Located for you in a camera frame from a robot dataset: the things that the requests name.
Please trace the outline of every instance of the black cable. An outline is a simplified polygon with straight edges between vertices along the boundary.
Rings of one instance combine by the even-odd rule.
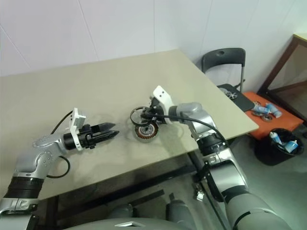
[[[145,112],[145,113],[148,116],[157,117],[157,118],[170,118],[170,119],[175,119],[175,120],[186,120],[186,121],[192,121],[192,122],[200,123],[204,126],[209,127],[210,129],[213,129],[219,135],[219,137],[222,139],[222,141],[227,143],[226,139],[224,138],[224,136],[221,134],[221,132],[217,128],[213,127],[212,125],[209,125],[208,123],[202,122],[200,120],[197,120],[197,119],[194,119],[194,118],[189,118],[189,117],[174,116],[174,115],[158,115],[158,114],[151,114],[151,113],[147,113],[147,112]]]
[[[69,116],[72,114],[72,111],[70,111],[69,113],[67,113],[59,122],[58,124],[54,127],[54,129],[52,130],[52,132],[50,134],[54,134],[54,132],[58,129],[58,127],[60,126],[60,124],[62,124],[62,122]],[[69,171],[71,170],[71,163],[69,162],[69,160],[66,157],[63,156],[59,156],[60,158],[62,158],[64,161],[66,161],[67,163],[67,170],[64,174],[60,175],[60,176],[52,176],[52,175],[47,175],[48,178],[52,178],[52,179],[58,179],[61,177],[66,176]]]

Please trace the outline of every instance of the robotic arm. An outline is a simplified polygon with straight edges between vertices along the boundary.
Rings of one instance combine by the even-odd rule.
[[[133,124],[143,127],[143,130],[144,127],[156,123],[171,124],[178,121],[188,125],[205,163],[199,175],[201,179],[207,180],[213,197],[218,202],[225,203],[232,229],[290,230],[286,222],[262,199],[249,192],[243,171],[213,119],[203,110],[201,104],[174,105],[170,95],[158,86],[151,96],[150,107],[142,107],[140,119],[137,120],[133,114],[138,110],[140,107],[132,111],[130,117]]]
[[[8,191],[0,201],[0,229],[9,229],[12,221],[16,229],[28,229],[27,226],[31,226],[35,218],[30,212],[37,208],[44,179],[57,157],[72,149],[93,149],[96,143],[118,134],[118,131],[110,130],[115,125],[113,123],[83,125],[85,118],[74,108],[69,133],[42,137],[18,157]]]

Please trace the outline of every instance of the black chair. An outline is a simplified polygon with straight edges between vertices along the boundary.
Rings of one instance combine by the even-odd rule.
[[[201,70],[205,73],[208,69],[223,64],[241,64],[241,81],[238,85],[218,85],[222,91],[242,110],[247,111],[254,107],[254,103],[243,95],[245,50],[242,48],[217,49],[206,53],[201,60]]]

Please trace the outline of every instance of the black trash bin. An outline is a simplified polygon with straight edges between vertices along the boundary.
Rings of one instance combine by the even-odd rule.
[[[270,135],[268,135],[267,137],[261,139],[258,144],[256,144],[255,155],[259,161],[265,163],[266,165],[276,165],[303,153],[304,144],[289,130],[276,128],[271,130],[271,132],[277,133],[283,143],[290,140],[297,140],[298,146],[295,150],[289,153],[285,149],[280,148],[280,145],[273,141],[270,138]]]

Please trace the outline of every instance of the plastic bottle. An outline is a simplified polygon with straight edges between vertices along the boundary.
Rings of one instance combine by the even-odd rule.
[[[266,107],[263,107],[261,105],[256,104],[255,107],[252,109],[252,111],[262,113],[262,114],[269,114],[270,110]]]
[[[275,132],[270,132],[270,138],[272,138],[272,140],[280,145],[282,145],[282,141],[280,140],[279,136],[277,133]]]
[[[285,146],[284,148],[287,150],[287,152],[291,153],[293,150],[295,150],[297,148],[298,144],[297,144],[297,140],[290,140]]]
[[[272,103],[266,103],[265,107],[268,108],[276,118],[279,118],[281,115],[283,115],[283,113],[279,111]]]

